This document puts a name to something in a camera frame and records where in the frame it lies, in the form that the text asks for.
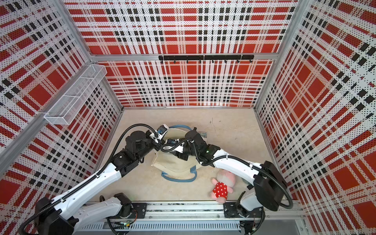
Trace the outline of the cream canvas tote bag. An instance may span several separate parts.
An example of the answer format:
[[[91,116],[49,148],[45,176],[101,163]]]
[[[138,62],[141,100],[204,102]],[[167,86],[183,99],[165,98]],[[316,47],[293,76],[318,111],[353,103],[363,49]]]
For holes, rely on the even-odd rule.
[[[155,151],[156,157],[153,160],[152,166],[161,171],[161,176],[164,179],[178,183],[190,183],[197,178],[197,170],[201,168],[201,165],[195,156],[189,156],[188,160],[185,161],[176,156],[176,149],[171,152],[167,151],[176,144],[179,144],[177,148],[178,151],[181,151],[182,143],[190,141],[190,139],[185,139],[185,135],[191,130],[196,130],[196,128],[192,129],[186,125],[170,126],[163,138],[164,143],[167,145],[164,148],[166,151]],[[206,133],[198,133],[207,141]]]

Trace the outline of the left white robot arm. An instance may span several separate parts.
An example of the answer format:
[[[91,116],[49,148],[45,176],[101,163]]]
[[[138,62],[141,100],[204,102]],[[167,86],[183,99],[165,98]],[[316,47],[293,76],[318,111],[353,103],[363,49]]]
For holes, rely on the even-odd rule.
[[[25,235],[27,225],[34,223],[39,235],[72,235],[88,224],[117,215],[127,205],[127,197],[122,193],[91,206],[85,203],[131,172],[149,152],[159,150],[166,132],[161,126],[158,130],[150,127],[147,132],[131,133],[125,139],[125,148],[119,153],[113,151],[105,165],[92,176],[53,199],[39,200],[35,214],[21,224],[18,233]]]

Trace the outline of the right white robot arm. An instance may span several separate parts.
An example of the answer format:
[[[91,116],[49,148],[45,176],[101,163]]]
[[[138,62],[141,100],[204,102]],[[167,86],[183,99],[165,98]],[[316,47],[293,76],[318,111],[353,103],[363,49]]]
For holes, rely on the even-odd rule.
[[[182,160],[192,155],[201,166],[212,166],[226,170],[243,180],[250,189],[243,192],[238,199],[238,211],[243,216],[256,208],[267,208],[277,211],[280,207],[293,208],[293,200],[287,191],[287,183],[273,163],[254,163],[233,156],[224,149],[207,144],[201,135],[189,131],[185,138],[171,140],[169,152]]]

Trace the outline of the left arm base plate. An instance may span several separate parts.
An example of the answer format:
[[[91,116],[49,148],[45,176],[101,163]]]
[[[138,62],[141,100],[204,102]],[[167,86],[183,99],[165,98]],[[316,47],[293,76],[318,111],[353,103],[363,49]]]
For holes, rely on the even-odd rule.
[[[145,218],[147,210],[147,203],[132,203],[125,204],[117,214],[117,218],[131,218],[131,219],[143,219]]]

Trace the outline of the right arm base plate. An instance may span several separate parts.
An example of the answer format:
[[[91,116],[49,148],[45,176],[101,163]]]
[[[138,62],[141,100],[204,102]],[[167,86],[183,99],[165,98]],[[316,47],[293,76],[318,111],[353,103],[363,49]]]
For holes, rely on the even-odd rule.
[[[261,218],[262,211],[256,208],[252,211],[247,211],[242,206],[237,205],[236,202],[226,202],[223,204],[225,218]]]

